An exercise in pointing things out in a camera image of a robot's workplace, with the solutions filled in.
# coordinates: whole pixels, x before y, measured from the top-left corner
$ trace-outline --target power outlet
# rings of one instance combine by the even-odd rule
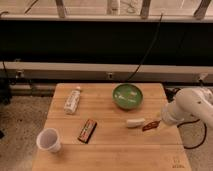
[[[16,70],[16,79],[24,78],[24,70]]]
[[[115,73],[114,72],[107,72],[107,80],[114,80]]]

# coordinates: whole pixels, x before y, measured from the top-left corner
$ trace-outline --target chocolate bar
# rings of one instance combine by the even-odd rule
[[[96,126],[97,126],[96,121],[93,121],[92,119],[88,119],[87,122],[85,123],[83,129],[81,130],[78,140],[83,143],[88,143]]]

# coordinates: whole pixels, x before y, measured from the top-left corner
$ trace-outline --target black panel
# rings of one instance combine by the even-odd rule
[[[137,64],[157,25],[2,20],[0,55],[5,60]],[[161,23],[158,39],[145,63],[212,65],[212,56],[212,24]]]

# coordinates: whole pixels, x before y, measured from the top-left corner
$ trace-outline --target green bowl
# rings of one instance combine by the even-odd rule
[[[141,90],[132,84],[121,84],[113,91],[114,102],[122,109],[135,109],[143,99]]]

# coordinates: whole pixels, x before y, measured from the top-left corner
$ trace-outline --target electrical outlet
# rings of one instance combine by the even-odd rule
[[[107,72],[107,80],[114,80],[115,74],[113,72]]]
[[[208,76],[209,74],[204,72],[204,73],[200,73],[198,76],[198,81],[204,81],[205,78]]]
[[[24,70],[16,70],[16,79],[24,78]]]

